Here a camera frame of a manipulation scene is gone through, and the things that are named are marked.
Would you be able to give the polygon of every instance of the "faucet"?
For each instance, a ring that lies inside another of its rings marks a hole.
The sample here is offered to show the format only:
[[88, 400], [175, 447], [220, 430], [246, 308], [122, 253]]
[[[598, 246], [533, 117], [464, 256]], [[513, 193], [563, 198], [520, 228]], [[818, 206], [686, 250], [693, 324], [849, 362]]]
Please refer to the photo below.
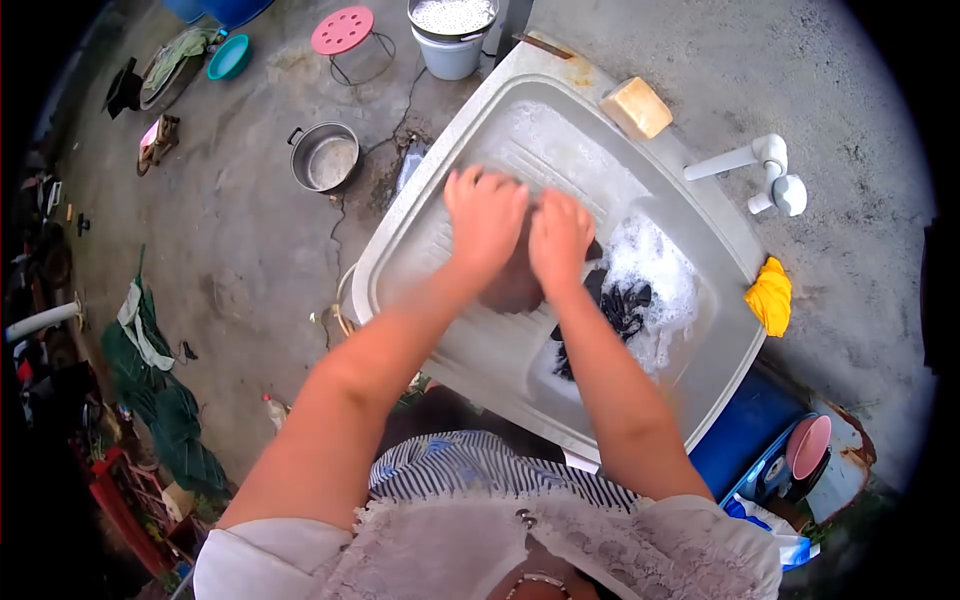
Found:
[[696, 181], [757, 163], [763, 165], [765, 172], [764, 191], [747, 201], [750, 212], [756, 215], [773, 205], [790, 217], [804, 212], [806, 186], [796, 175], [786, 174], [786, 142], [776, 133], [758, 137], [749, 146], [686, 166], [684, 178], [687, 181]]

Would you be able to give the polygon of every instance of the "aluminum pot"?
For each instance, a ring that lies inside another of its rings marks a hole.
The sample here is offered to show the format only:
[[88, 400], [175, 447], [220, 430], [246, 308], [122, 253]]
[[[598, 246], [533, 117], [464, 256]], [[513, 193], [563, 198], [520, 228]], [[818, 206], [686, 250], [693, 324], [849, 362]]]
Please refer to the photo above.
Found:
[[[297, 133], [301, 136], [294, 142]], [[297, 127], [287, 143], [294, 147], [290, 153], [294, 179], [311, 192], [341, 192], [360, 171], [360, 142], [343, 123], [325, 121], [306, 131]]]
[[414, 9], [418, 4], [422, 3], [424, 0], [407, 0], [407, 16], [410, 18], [410, 24], [413, 25], [414, 29], [421, 36], [426, 37], [427, 39], [440, 42], [461, 42], [461, 41], [470, 41], [476, 39], [486, 33], [491, 27], [493, 27], [493, 22], [496, 20], [497, 14], [500, 12], [500, 2], [499, 0], [486, 0], [492, 9], [490, 16], [490, 21], [479, 29], [474, 29], [468, 32], [462, 32], [457, 34], [437, 34], [434, 32], [425, 29], [421, 24], [414, 20]]

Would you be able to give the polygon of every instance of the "pink stool seat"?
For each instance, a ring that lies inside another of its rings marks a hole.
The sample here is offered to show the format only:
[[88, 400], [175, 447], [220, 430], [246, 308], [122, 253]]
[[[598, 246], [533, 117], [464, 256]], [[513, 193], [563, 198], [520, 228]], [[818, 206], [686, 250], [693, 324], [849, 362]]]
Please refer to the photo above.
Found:
[[310, 45], [324, 56], [343, 54], [356, 47], [373, 30], [373, 12], [367, 7], [346, 7], [320, 22]]

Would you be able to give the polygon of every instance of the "necklace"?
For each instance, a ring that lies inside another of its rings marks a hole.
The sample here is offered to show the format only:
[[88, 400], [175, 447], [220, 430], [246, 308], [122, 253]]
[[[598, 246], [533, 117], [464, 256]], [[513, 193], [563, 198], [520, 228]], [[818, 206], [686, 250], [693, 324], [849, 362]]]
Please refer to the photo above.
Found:
[[564, 585], [564, 582], [557, 579], [556, 577], [551, 577], [546, 573], [524, 573], [523, 577], [520, 577], [519, 579], [517, 579], [514, 586], [510, 588], [510, 591], [507, 592], [507, 597], [505, 600], [510, 600], [511, 598], [513, 598], [514, 594], [516, 593], [516, 589], [520, 587], [520, 584], [526, 581], [537, 581], [545, 584], [550, 584], [554, 588], [558, 588], [560, 591], [562, 591], [566, 596], [566, 600], [573, 600], [573, 598], [570, 596], [570, 592], [566, 590], [566, 586]]

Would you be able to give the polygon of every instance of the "teal basin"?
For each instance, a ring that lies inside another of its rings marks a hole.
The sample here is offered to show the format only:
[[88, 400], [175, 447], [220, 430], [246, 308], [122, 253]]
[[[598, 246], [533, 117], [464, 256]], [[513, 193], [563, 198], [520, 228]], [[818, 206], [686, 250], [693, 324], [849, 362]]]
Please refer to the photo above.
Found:
[[250, 38], [245, 34], [231, 37], [221, 44], [217, 54], [210, 59], [206, 76], [216, 81], [230, 80], [240, 74], [250, 62]]

